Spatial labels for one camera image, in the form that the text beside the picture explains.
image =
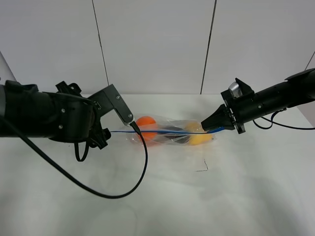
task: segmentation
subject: black cable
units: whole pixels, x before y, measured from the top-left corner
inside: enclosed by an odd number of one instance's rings
[[[300,127],[293,127],[293,126],[289,126],[289,125],[285,125],[285,124],[280,124],[280,123],[277,123],[277,122],[274,122],[273,119],[275,117],[276,114],[278,114],[279,112],[282,112],[284,110],[281,110],[281,111],[277,111],[277,112],[274,112],[272,115],[271,115],[271,119],[267,119],[265,117],[261,117],[262,119],[266,120],[266,121],[269,121],[271,122],[271,126],[270,127],[262,127],[260,125],[258,125],[255,120],[253,120],[254,124],[258,127],[258,128],[261,128],[261,129],[270,129],[272,127],[273,124],[276,124],[276,125],[279,125],[279,126],[282,126],[282,127],[285,127],[285,128],[289,128],[289,129],[297,129],[297,130],[315,130],[315,128],[300,128]]]
[[[82,158],[80,158],[80,154],[79,154],[79,144],[78,143],[74,143],[74,153],[75,153],[75,158],[77,159],[78,162],[83,162],[89,153],[89,145],[88,142],[85,142],[85,149],[84,149],[84,154],[82,156]]]
[[[146,172],[147,169],[147,165],[148,165],[148,150],[147,150],[147,146],[146,143],[144,141],[144,138],[141,134],[141,131],[139,129],[139,127],[137,126],[137,124],[135,122],[132,122],[130,124],[130,126],[137,132],[137,134],[140,136],[142,143],[143,143],[143,147],[144,147],[144,151],[145,151],[145,155],[146,155],[146,159],[145,159],[145,164],[144,164],[144,168],[143,168],[143,172],[142,175],[139,179],[139,181],[137,182],[137,184],[127,193],[121,194],[121,195],[107,195],[107,194],[102,194],[99,193],[91,188],[89,188],[88,186],[84,185],[83,183],[81,183],[80,181],[78,181],[76,178],[74,178],[72,175],[70,175],[67,171],[65,171],[60,165],[58,165],[56,162],[54,162],[49,156],[47,156],[41,149],[39,149],[38,146],[36,146],[31,140],[28,139],[28,137],[26,137],[17,127],[15,127],[15,125],[13,125],[10,121],[6,120],[3,116],[0,116],[0,120],[3,122],[3,124],[5,124],[10,130],[12,130],[15,134],[17,134],[28,146],[30,146],[30,148],[32,148],[38,155],[40,155],[45,161],[47,161],[49,164],[51,164],[55,169],[57,169],[61,174],[63,174],[65,177],[67,177],[70,181],[72,181],[73,183],[75,183],[76,185],[78,185],[79,187],[83,188],[84,190],[97,195],[99,197],[102,198],[108,198],[108,199],[118,199],[118,198],[123,198],[128,196],[129,194],[133,193],[137,187],[140,185],[144,174]]]

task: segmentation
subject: wire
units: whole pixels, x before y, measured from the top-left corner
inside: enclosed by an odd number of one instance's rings
[[[281,111],[277,111],[277,112],[274,112],[272,115],[271,115],[271,119],[267,119],[265,117],[261,117],[262,119],[266,120],[266,121],[269,121],[271,123],[271,126],[269,127],[262,127],[260,125],[258,125],[255,120],[253,120],[254,124],[258,127],[258,128],[261,128],[261,129],[270,129],[272,127],[273,124],[276,124],[276,125],[279,125],[279,126],[282,126],[282,127],[285,127],[285,128],[289,128],[289,129],[297,129],[297,130],[315,130],[315,128],[300,128],[300,127],[294,127],[294,126],[289,126],[289,125],[285,125],[285,124],[280,124],[280,123],[277,123],[277,122],[274,122],[273,119],[274,117],[276,116],[276,114],[278,114],[279,112],[282,112],[282,111],[285,111],[285,110],[281,110]]]
[[[26,137],[17,127],[15,127],[15,125],[13,125],[10,121],[8,121],[6,118],[4,118],[3,116],[0,115],[0,120],[15,134],[17,134],[17,136],[19,136],[30,148],[32,148],[38,155],[40,155],[45,161],[47,161],[50,165],[52,165],[55,169],[57,169],[61,174],[63,174],[65,177],[67,177],[70,181],[72,181],[73,183],[75,183],[77,186],[79,186],[80,188],[83,188],[84,190],[97,195],[99,197],[102,198],[108,198],[108,199],[118,199],[118,198],[123,198],[128,196],[129,194],[133,193],[138,186],[140,185],[144,174],[146,172],[147,169],[147,165],[148,165],[148,150],[147,150],[147,146],[146,143],[144,141],[144,138],[141,134],[141,131],[139,129],[139,127],[137,126],[137,124],[135,122],[131,123],[130,126],[132,128],[134,128],[134,130],[137,132],[137,134],[140,136],[142,143],[143,143],[143,147],[144,147],[144,151],[145,151],[145,164],[144,164],[144,168],[142,171],[142,175],[139,179],[139,181],[137,182],[137,184],[129,191],[126,192],[124,194],[121,195],[107,195],[107,194],[103,194],[103,193],[99,193],[91,188],[89,188],[88,186],[84,185],[83,183],[81,183],[80,181],[78,181],[76,178],[74,178],[72,175],[70,175],[67,171],[65,171],[60,165],[58,165],[56,162],[54,162],[49,156],[47,156],[41,149],[39,149],[38,146],[36,146],[31,140],[28,139],[28,137]]]
[[[197,133],[197,132],[186,132],[186,131],[174,131],[174,130],[141,130],[141,133],[159,133],[159,134],[213,134],[224,130],[224,127],[220,127],[208,132]],[[133,130],[114,130],[111,133],[135,133]]]
[[[79,144],[78,143],[74,143],[74,153],[75,153],[75,159],[77,159],[78,162],[83,162],[89,153],[89,144],[88,142],[85,142],[85,149],[84,149],[84,154],[82,156],[82,158],[80,158],[80,154],[79,154]]]

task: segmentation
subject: white table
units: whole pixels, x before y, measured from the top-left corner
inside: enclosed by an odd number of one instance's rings
[[[134,114],[203,120],[220,95],[124,95]],[[121,126],[109,113],[103,127]],[[310,127],[297,108],[275,118]],[[262,125],[268,122],[259,120]],[[139,188],[120,200],[75,186],[19,139],[0,139],[0,234],[3,236],[311,236],[315,234],[315,131],[252,122],[202,146],[149,148]],[[108,194],[137,182],[144,151],[113,135],[78,163],[73,145],[34,139],[85,184]]]

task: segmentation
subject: clear plastic bag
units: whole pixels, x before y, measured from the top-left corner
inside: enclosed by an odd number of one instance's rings
[[[210,142],[214,139],[211,133],[205,132],[201,124],[195,120],[173,120],[158,116],[136,116],[136,123],[148,146],[153,145],[181,145],[194,146]],[[112,132],[124,132],[133,143],[140,143],[140,137],[128,126]]]

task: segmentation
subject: blue cable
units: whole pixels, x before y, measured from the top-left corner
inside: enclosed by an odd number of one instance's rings
[[[174,130],[141,130],[141,133],[159,133],[159,134],[213,134],[224,130],[223,127],[210,130],[205,133],[196,133],[196,132],[183,132],[183,131],[174,131]],[[110,131],[111,133],[135,133],[134,130],[114,130]]]

